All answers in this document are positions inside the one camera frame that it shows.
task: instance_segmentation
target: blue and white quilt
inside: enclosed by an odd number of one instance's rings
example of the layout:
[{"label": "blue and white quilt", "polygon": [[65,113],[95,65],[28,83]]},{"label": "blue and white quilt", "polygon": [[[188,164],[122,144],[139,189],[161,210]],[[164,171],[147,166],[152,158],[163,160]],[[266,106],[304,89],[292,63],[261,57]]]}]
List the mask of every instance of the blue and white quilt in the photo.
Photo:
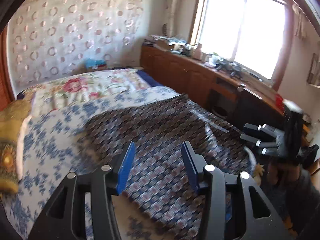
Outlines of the blue and white quilt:
[{"label": "blue and white quilt", "polygon": [[[14,197],[2,197],[13,228],[27,239],[36,218],[65,175],[70,171],[86,174],[99,165],[99,158],[84,132],[84,124],[90,118],[107,110],[141,106],[176,95],[178,93],[170,88],[152,87],[73,104],[32,119],[24,139],[24,177],[20,181],[19,193]],[[88,198],[86,233],[87,239],[92,239],[89,203]],[[173,239],[171,235],[156,232],[152,221],[143,218],[124,196],[113,197],[113,203],[123,240]]]}]

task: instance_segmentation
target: cabinet door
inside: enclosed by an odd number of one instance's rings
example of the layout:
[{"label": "cabinet door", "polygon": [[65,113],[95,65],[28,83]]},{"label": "cabinet door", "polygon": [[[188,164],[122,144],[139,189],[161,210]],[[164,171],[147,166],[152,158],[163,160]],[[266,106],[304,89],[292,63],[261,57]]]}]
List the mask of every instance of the cabinet door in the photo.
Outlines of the cabinet door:
[{"label": "cabinet door", "polygon": [[172,75],[170,70],[170,63],[166,55],[154,55],[152,74],[152,77],[160,84],[166,87],[171,87]]},{"label": "cabinet door", "polygon": [[178,93],[188,92],[189,71],[184,68],[182,61],[171,61],[169,64],[170,70],[170,87]]},{"label": "cabinet door", "polygon": [[208,96],[210,92],[211,82],[200,73],[191,72],[190,82],[188,86],[189,98],[208,109]]},{"label": "cabinet door", "polygon": [[154,51],[147,46],[141,47],[140,66],[142,66],[150,76],[153,75]]}]

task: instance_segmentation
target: bottle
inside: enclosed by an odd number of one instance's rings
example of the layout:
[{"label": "bottle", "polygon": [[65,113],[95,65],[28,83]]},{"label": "bottle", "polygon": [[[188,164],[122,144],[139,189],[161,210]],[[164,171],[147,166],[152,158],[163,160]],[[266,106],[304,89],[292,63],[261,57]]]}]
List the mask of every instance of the bottle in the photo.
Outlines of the bottle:
[{"label": "bottle", "polygon": [[201,48],[202,48],[202,44],[199,43],[197,48],[193,51],[193,58],[201,60],[201,54],[202,54]]},{"label": "bottle", "polygon": [[311,142],[314,136],[318,133],[320,128],[320,120],[318,119],[315,123],[312,124],[312,129],[308,132],[306,140]]}]

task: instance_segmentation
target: blue gripper pad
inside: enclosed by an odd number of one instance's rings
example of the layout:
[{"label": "blue gripper pad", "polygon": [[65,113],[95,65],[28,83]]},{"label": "blue gripper pad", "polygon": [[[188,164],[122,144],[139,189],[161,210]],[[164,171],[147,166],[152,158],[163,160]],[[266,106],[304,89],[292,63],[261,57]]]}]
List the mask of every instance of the blue gripper pad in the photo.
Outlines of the blue gripper pad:
[{"label": "blue gripper pad", "polygon": [[116,191],[118,194],[124,190],[127,184],[129,173],[132,167],[132,162],[136,154],[136,147],[133,142],[131,142],[127,148],[127,151],[122,160],[121,166],[118,171],[118,184],[116,186]]},{"label": "blue gripper pad", "polygon": [[207,162],[202,155],[196,154],[190,142],[185,141],[181,144],[181,155],[184,166],[186,168],[189,184],[191,188],[199,194],[205,187],[203,181],[203,168]]}]

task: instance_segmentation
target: decorative cushion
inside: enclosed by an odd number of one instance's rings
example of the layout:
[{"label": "decorative cushion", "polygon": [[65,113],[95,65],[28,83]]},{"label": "decorative cushion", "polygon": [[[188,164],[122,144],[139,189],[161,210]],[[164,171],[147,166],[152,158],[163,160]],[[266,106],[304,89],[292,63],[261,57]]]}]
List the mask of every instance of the decorative cushion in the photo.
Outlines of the decorative cushion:
[{"label": "decorative cushion", "polygon": [[17,141],[22,123],[30,110],[29,102],[17,100],[0,112],[0,192],[15,194],[19,190],[16,172]]}]

